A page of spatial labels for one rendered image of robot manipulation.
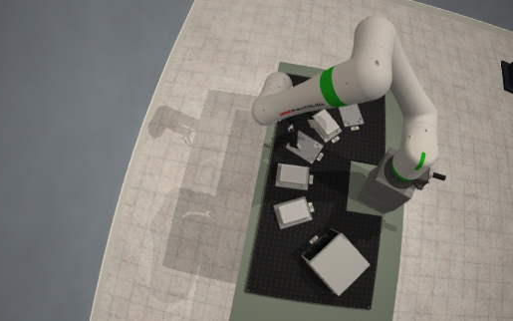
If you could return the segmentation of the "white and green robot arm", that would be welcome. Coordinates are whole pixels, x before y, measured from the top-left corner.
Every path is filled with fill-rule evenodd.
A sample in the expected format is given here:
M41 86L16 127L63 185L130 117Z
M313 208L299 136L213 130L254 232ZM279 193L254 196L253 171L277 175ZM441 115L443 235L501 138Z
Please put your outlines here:
M358 24L350 60L295 87L285 73L269 75L252 117L270 126L302 113L373 101L388 89L400 107L403 126L400 148L385 163L385 178L396 188L414 185L419 190L432 177L445 180L430 169L438 158L437 109L416 78L394 25L382 16Z

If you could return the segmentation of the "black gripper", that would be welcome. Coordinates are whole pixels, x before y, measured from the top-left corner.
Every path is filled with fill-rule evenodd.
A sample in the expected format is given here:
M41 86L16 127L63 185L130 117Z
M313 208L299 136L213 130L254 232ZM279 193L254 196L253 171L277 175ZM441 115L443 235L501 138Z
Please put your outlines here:
M287 128L288 137L289 137L289 146L292 148L295 148L297 150L297 152L300 152L300 153L302 152L302 150L298 144L298 130L299 130L300 125L302 124L301 120L308 120L310 127L314 128L314 129L316 128L314 121L313 121L314 118L312 118L312 116L314 114L311 112L307 112L305 114L307 114L309 116L303 117L303 113L302 113L302 114L295 115L295 116L292 116L287 119L288 122L290 123L290 128ZM297 129L295 129L295 128L297 128ZM294 134L295 134L295 137L294 137Z

